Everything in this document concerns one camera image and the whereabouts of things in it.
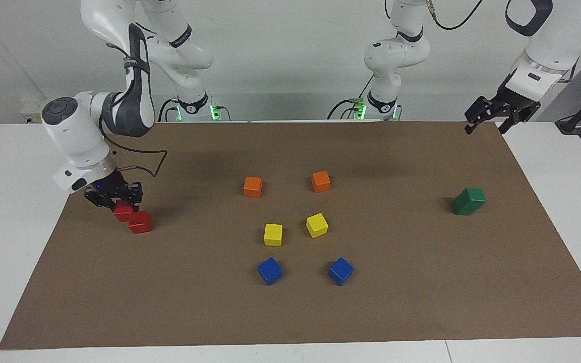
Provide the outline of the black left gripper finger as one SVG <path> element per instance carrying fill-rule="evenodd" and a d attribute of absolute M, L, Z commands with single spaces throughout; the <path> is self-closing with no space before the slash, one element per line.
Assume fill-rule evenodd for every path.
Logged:
<path fill-rule="evenodd" d="M 475 99 L 475 101 L 465 111 L 467 122 L 465 126 L 466 134 L 472 134 L 477 126 L 482 122 L 492 120 L 495 117 L 493 108 L 493 99 L 487 99 L 484 96 L 477 97 L 477 99 Z"/>
<path fill-rule="evenodd" d="M 540 102 L 534 102 L 530 104 L 530 106 L 526 106 L 521 110 L 512 108 L 512 106 L 510 106 L 507 113 L 507 118 L 498 127 L 500 134 L 507 133 L 507 131 L 509 131 L 516 124 L 528 122 L 539 110 L 540 106 Z"/>

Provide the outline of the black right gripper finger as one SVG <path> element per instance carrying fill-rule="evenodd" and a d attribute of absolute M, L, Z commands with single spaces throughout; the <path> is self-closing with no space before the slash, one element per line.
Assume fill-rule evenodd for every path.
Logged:
<path fill-rule="evenodd" d="M 143 199 L 143 189 L 142 184 L 136 181 L 131 184 L 127 184 L 124 190 L 124 201 L 130 204 L 132 207 L 138 207 Z"/>
<path fill-rule="evenodd" d="M 115 201 L 110 196 L 102 195 L 97 191 L 85 191 L 84 196 L 96 207 L 106 207 L 110 210 L 115 209 Z"/>

